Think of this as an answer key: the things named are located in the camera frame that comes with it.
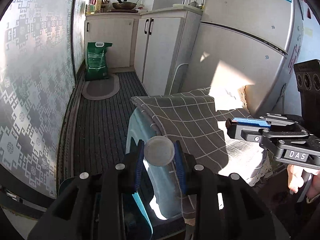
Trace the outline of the person's right hand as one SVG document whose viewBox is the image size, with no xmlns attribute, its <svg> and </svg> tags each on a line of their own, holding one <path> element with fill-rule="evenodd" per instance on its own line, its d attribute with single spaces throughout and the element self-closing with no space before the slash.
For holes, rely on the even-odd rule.
<svg viewBox="0 0 320 240">
<path fill-rule="evenodd" d="M 308 189 L 308 192 L 306 193 L 309 202 L 313 202 L 319 197 L 320 193 L 319 170 L 303 168 L 296 165 L 288 165 L 288 188 L 294 193 L 298 192 L 299 188 L 301 188 L 304 184 L 304 180 L 302 178 L 303 171 L 313 174 L 312 183 Z"/>
</svg>

